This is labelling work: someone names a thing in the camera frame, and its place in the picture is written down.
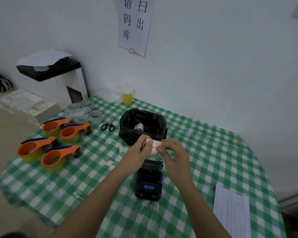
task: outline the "black trash bag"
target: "black trash bag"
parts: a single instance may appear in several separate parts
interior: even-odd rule
[[[133,129],[137,124],[142,123],[144,131]],[[127,110],[119,121],[120,131],[118,136],[126,144],[132,146],[142,135],[148,135],[153,140],[161,141],[167,138],[167,121],[162,115],[133,108]]]

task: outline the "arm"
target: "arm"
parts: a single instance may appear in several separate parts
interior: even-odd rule
[[[163,148],[175,152],[172,159]],[[165,161],[167,174],[179,189],[196,237],[230,238],[209,205],[193,183],[189,155],[179,141],[166,139],[158,147]]]
[[[147,135],[140,136],[119,164],[52,232],[49,238],[95,238],[120,185],[142,166],[150,153],[152,142],[148,142],[142,150],[146,138],[151,139]]]

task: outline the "orange juice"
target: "orange juice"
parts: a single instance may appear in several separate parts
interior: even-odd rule
[[[132,93],[130,93],[130,94],[123,94],[123,103],[124,103],[124,105],[131,104],[131,100],[132,100]]]

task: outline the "orange tape dispenser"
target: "orange tape dispenser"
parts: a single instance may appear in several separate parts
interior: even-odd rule
[[[17,155],[25,162],[33,162],[44,154],[44,146],[59,146],[56,137],[28,139],[21,143],[17,150]]]
[[[64,168],[70,155],[78,158],[82,152],[79,145],[60,146],[48,149],[41,160],[41,165],[51,173],[57,172]]]
[[[68,117],[48,120],[44,123],[42,130],[45,132],[46,136],[57,137],[60,135],[62,126],[65,123],[74,123],[74,119],[72,117]]]
[[[86,135],[89,135],[92,132],[91,124],[67,124],[66,127],[63,127],[62,131],[60,132],[60,137],[62,138],[64,143],[74,144],[80,139],[81,134],[79,131],[81,130],[85,131]]]

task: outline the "forearm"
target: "forearm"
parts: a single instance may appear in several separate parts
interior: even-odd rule
[[[179,188],[196,237],[230,238],[225,228],[194,185],[193,181]]]
[[[95,238],[126,174],[114,168],[82,203],[54,230],[50,238]]]

